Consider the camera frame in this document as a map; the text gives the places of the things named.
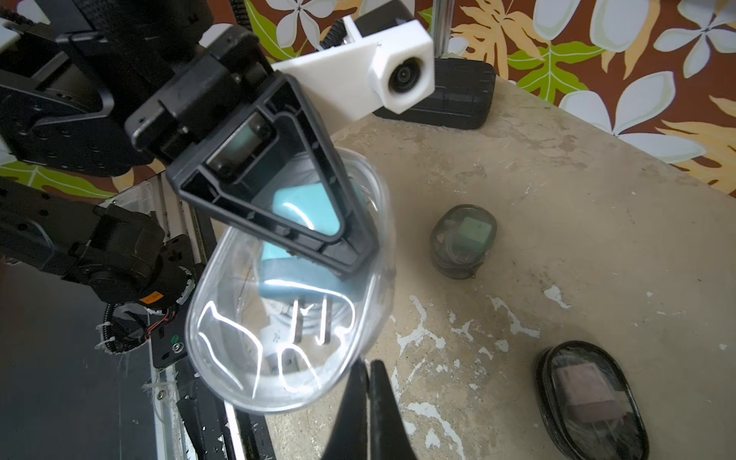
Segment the concrete table surface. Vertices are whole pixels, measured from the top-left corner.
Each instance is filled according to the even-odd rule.
[[[335,142],[392,194],[394,313],[367,358],[398,382],[418,458],[563,459],[531,367],[573,339],[622,366],[651,459],[734,458],[736,200],[500,80],[479,130],[370,116]],[[428,236],[461,203],[493,213],[498,235],[476,278],[457,281],[434,271]],[[343,388],[268,417],[279,459],[319,458]]]

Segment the red wire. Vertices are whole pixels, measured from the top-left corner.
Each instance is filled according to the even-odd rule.
[[[166,315],[164,315],[161,320],[159,320],[153,326],[148,328],[148,330],[146,331],[146,339],[148,339],[151,336],[151,332],[153,332],[155,328],[157,328],[160,325],[166,324],[167,322],[170,322],[172,319],[174,319],[175,316],[176,316],[176,313],[174,312],[174,310],[172,309],[167,310]]]

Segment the clear plastic container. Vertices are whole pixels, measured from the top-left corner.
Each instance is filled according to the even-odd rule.
[[[623,370],[587,342],[542,351],[534,374],[542,421],[572,460],[646,460],[649,438]]]
[[[230,227],[191,301],[186,330],[194,366],[215,393],[245,411],[274,414],[317,401],[372,346],[393,309],[396,242],[388,189],[364,157],[337,150],[378,232],[375,258],[340,280]],[[308,195],[294,221],[314,208],[319,178],[306,155],[294,157],[274,181],[269,195],[259,197],[273,212],[284,207],[284,197],[289,209],[299,208],[297,189]],[[333,231],[329,216],[320,217],[325,230],[306,222]]]

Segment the orange label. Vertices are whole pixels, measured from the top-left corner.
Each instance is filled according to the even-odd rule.
[[[149,294],[145,296],[143,299],[141,299],[141,302],[145,303],[146,305],[150,305],[153,302],[162,299],[163,294],[161,294],[159,291],[153,291],[153,294]]]

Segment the camera lens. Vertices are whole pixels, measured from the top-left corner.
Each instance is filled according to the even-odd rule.
[[[389,89],[397,93],[411,90],[419,81],[420,67],[416,58],[409,58],[402,62],[391,74]]]
[[[273,133],[271,129],[271,125],[268,123],[263,123],[261,126],[258,127],[258,130],[256,130],[255,135],[258,136],[261,139],[269,139],[271,138],[271,134]]]
[[[229,163],[220,163],[217,165],[217,174],[221,177],[232,177],[233,176],[233,165]]]

